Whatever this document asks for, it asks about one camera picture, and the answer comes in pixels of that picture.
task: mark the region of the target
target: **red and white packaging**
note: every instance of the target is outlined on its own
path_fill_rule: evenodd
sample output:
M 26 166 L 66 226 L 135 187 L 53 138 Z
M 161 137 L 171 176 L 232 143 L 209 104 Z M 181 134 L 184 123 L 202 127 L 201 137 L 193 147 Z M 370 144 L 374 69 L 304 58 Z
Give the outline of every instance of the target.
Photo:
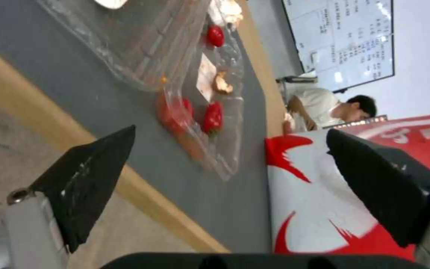
M 342 130 L 404 150 L 430 169 L 430 116 Z M 274 252 L 389 255 L 413 260 L 414 247 L 398 247 L 349 188 L 327 154 L 327 132 L 266 140 Z

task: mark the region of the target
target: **white shirt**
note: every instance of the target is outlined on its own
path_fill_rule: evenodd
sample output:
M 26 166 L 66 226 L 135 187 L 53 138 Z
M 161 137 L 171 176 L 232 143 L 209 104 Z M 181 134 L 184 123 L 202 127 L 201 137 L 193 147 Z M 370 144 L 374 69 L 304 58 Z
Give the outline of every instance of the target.
M 341 102 L 329 90 L 321 88 L 305 89 L 298 90 L 294 94 L 303 103 L 306 112 L 316 123 L 318 129 L 344 123 L 341 119 L 331 117 L 331 112 Z

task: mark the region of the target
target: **man's arm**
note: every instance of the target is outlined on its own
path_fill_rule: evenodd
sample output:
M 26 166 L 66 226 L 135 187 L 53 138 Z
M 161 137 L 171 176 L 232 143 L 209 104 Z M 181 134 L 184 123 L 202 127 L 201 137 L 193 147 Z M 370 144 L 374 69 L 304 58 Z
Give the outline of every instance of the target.
M 298 113 L 302 117 L 309 116 L 308 113 L 306 112 L 306 109 L 303 106 L 302 101 L 296 95 L 293 95 L 293 97 L 288 102 L 288 112 Z
M 305 121 L 306 129 L 308 131 L 313 131 L 317 129 L 316 123 L 306 112 L 306 109 L 303 106 L 302 101 L 296 95 L 293 95 L 293 97 L 288 102 L 288 112 L 300 114 L 300 116 L 302 116 Z

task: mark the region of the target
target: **paper label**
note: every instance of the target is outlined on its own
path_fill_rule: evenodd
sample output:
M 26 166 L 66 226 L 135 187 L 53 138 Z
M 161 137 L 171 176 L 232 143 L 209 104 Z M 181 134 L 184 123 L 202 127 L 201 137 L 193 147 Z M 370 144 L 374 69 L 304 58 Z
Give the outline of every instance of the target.
M 216 67 L 205 54 L 202 53 L 202 61 L 198 68 L 197 89 L 203 97 L 210 103 L 214 91 L 212 89 L 212 82 L 216 76 Z

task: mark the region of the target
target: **black hair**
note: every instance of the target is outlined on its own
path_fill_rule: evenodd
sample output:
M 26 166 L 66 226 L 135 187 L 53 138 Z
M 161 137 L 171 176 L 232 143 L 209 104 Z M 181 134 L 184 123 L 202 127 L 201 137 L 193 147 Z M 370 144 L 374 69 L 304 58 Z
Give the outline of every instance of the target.
M 376 101 L 369 96 L 356 95 L 355 97 L 349 99 L 347 103 L 359 103 L 359 108 L 365 113 L 369 114 L 369 117 L 376 117 Z

